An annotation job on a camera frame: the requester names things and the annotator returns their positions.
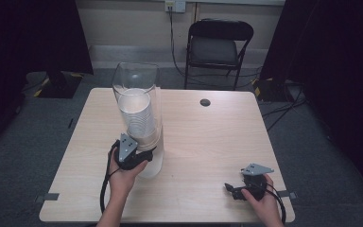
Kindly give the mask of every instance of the table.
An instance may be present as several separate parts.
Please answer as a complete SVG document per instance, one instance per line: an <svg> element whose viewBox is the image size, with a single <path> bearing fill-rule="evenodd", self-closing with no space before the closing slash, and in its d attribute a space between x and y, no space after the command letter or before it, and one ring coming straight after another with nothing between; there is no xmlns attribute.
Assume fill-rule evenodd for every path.
<svg viewBox="0 0 363 227"><path fill-rule="evenodd" d="M249 163L273 168L278 190L285 183L255 97L249 92L162 90L164 162L153 179L137 178L122 222L245 223L259 219L246 201L234 201L225 183L242 186L240 169ZM211 105L203 107L207 98ZM40 219L97 222L107 153L126 127L112 89L89 94L64 153ZM295 215L283 198L286 222Z"/></svg>

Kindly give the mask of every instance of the chair seat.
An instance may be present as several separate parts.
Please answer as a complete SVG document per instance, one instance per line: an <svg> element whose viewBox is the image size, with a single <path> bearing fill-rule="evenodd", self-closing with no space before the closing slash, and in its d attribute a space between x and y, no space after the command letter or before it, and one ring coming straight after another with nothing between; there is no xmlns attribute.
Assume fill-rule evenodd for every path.
<svg viewBox="0 0 363 227"><path fill-rule="evenodd" d="M237 67L238 58L235 42L193 37L191 39L191 63Z"/></svg>

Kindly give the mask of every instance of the chair backrest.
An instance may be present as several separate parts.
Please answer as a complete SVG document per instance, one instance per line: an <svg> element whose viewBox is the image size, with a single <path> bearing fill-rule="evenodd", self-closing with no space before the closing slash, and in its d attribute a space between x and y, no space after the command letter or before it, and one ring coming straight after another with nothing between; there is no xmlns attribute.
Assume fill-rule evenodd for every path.
<svg viewBox="0 0 363 227"><path fill-rule="evenodd" d="M191 36L235 41L249 41L254 34L252 26L246 22L222 19L202 19L195 22L188 30Z"/></svg>

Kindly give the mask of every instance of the person's right hand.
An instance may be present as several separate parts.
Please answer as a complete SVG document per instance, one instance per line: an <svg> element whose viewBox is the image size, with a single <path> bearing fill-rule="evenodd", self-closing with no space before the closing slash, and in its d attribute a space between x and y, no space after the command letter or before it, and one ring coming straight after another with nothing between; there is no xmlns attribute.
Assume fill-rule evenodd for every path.
<svg viewBox="0 0 363 227"><path fill-rule="evenodd" d="M273 180L268 176L268 174L264 174L264 176L267 179L268 184L273 186ZM273 189L268 185L267 190L272 191ZM272 195L265 192L264 198L257 201L247 189L242 189L241 193L252 205L252 208L254 208L255 214L258 218L260 218L267 227L284 226L279 215L277 202Z"/></svg>

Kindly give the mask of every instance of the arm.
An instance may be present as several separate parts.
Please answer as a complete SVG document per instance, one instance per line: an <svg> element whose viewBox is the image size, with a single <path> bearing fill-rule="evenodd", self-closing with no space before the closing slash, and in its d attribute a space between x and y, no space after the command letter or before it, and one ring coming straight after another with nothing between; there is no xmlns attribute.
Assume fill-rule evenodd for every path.
<svg viewBox="0 0 363 227"><path fill-rule="evenodd" d="M111 188L111 196L107 207L102 214L96 226L119 226L122 218L123 209L126 204L127 197L132 187L134 186L135 177L144 170L148 161L144 161L139 166L132 170L119 169L119 166L114 161L115 150L112 153L110 172L114 172L109 179Z"/></svg>
<svg viewBox="0 0 363 227"><path fill-rule="evenodd" d="M267 179L267 182L273 186L273 180L268 174L264 174L264 176ZM270 186L267 186L267 190L272 191L273 189ZM279 215L276 200L268 192L265 193L264 198L260 201L257 201L247 189L242 189L241 193L243 193L243 196L252 205L258 218L260 218L267 227L284 226Z"/></svg>

